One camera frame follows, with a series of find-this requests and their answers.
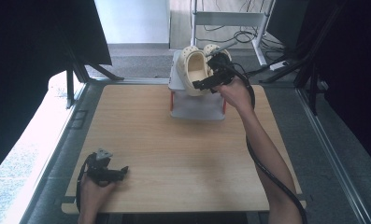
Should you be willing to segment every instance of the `metal frame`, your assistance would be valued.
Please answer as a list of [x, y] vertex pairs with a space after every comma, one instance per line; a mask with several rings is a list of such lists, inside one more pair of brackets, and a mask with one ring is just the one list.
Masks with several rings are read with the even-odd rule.
[[339, 13], [342, 11], [344, 6], [347, 4], [348, 0], [344, 0], [340, 3], [336, 3], [330, 14], [328, 15], [324, 25], [322, 26], [320, 32], [316, 40], [312, 43], [310, 51], [298, 62], [293, 63], [291, 65], [286, 66], [282, 71], [278, 72], [272, 77], [269, 77], [265, 80], [260, 80], [261, 83], [272, 83], [282, 77], [287, 76], [292, 71], [300, 68], [299, 73], [296, 75], [295, 80], [293, 81], [293, 85], [295, 88], [304, 88], [307, 84], [307, 81], [310, 80], [310, 90], [309, 90], [309, 107], [313, 111], [315, 115], [317, 115], [316, 111], [316, 95], [317, 93], [321, 93], [319, 88], [317, 87], [318, 82], [318, 71], [315, 64], [316, 55], [321, 47], [321, 44], [325, 37], [328, 35], [329, 31], [331, 30], [334, 22], [336, 21]]
[[337, 180], [339, 181], [339, 184], [341, 185], [346, 197], [348, 198], [349, 205], [351, 206], [354, 215], [357, 217], [359, 223], [371, 224], [371, 216], [369, 215], [369, 211], [366, 208], [364, 200], [356, 189], [353, 181], [351, 180], [349, 172], [346, 170], [346, 168], [342, 164], [342, 161], [336, 154], [335, 148], [333, 147], [327, 133], [322, 127], [318, 116], [316, 116], [309, 108], [309, 101], [307, 99], [305, 91], [299, 88], [296, 88], [295, 91], [299, 99], [301, 100], [301, 104], [305, 109], [310, 124], [312, 125], [317, 137], [320, 140], [322, 149], [324, 150], [328, 161], [333, 167]]
[[258, 35], [253, 39], [252, 46], [258, 57], [261, 66], [267, 66], [266, 59], [262, 54], [260, 43], [266, 30], [267, 21], [273, 7], [274, 0], [269, 4], [265, 13], [249, 12], [210, 12], [197, 11], [197, 0], [193, 1], [192, 11], [192, 37], [191, 46], [196, 45], [196, 26], [197, 25], [225, 25], [225, 26], [258, 26]]

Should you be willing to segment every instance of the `wall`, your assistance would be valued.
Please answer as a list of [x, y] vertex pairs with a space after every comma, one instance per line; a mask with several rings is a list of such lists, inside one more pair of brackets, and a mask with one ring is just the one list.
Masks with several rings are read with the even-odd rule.
[[168, 0], [94, 0], [108, 44], [168, 43]]
[[371, 4], [348, 1], [316, 63], [329, 86], [325, 98], [371, 156]]

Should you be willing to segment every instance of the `human hand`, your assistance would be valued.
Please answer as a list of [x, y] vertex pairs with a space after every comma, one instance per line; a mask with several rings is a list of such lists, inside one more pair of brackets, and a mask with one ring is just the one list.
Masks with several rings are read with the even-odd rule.
[[80, 214], [78, 224], [94, 223], [98, 210], [106, 202], [108, 196], [117, 187], [111, 182], [101, 187], [93, 182], [87, 175], [83, 175], [80, 182]]
[[252, 109], [250, 94], [239, 77], [235, 77], [231, 83], [220, 85], [214, 88], [226, 100], [229, 105], [237, 110]]

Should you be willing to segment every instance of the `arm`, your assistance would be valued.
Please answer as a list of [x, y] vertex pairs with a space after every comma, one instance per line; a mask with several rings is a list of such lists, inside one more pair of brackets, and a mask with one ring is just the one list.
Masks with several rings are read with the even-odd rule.
[[[252, 108], [249, 92], [243, 82], [235, 78], [229, 85], [218, 86], [215, 90], [219, 91], [228, 104], [237, 110], [250, 144], [261, 163], [295, 193], [290, 171], [259, 122]], [[291, 199], [258, 167], [257, 173], [269, 201], [269, 223], [302, 223], [301, 216]]]
[[93, 224], [98, 210], [115, 189], [117, 183], [110, 183], [105, 187], [95, 184], [88, 176], [83, 175], [81, 180], [81, 200], [78, 224]]

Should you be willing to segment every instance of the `gray floor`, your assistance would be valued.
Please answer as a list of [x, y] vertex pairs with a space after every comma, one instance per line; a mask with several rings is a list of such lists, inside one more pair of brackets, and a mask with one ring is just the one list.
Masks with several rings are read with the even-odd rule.
[[[148, 77], [139, 80], [151, 83], [165, 82], [169, 76], [173, 50], [150, 46], [149, 49], [142, 50], [141, 56], [135, 56], [133, 50], [119, 50], [118, 46], [110, 46], [110, 50], [114, 62], [110, 69], [119, 76], [125, 71], [134, 77]], [[234, 56], [233, 61], [242, 64], [246, 71], [258, 68], [257, 59], [252, 52], [231, 50], [231, 53]], [[135, 66], [140, 62], [147, 63], [143, 63], [141, 68]], [[98, 80], [91, 82], [77, 101], [74, 115], [21, 223], [75, 223], [77, 220], [77, 216], [69, 216], [61, 211], [61, 203], [74, 200], [65, 198], [64, 194], [102, 89], [107, 84], [120, 84], [103, 78], [92, 68], [88, 70]], [[266, 71], [253, 77], [251, 81], [258, 84], [258, 80], [273, 74]], [[343, 190], [293, 87], [295, 76], [296, 73], [289, 74], [275, 83], [263, 86], [307, 201], [308, 223], [362, 223], [356, 217], [346, 191]], [[371, 159], [325, 102], [323, 95], [318, 97], [317, 110], [318, 119], [371, 216]], [[265, 217], [266, 213], [248, 213], [249, 223], [265, 223]], [[110, 221], [114, 220], [120, 222], [121, 216], [112, 216]]]

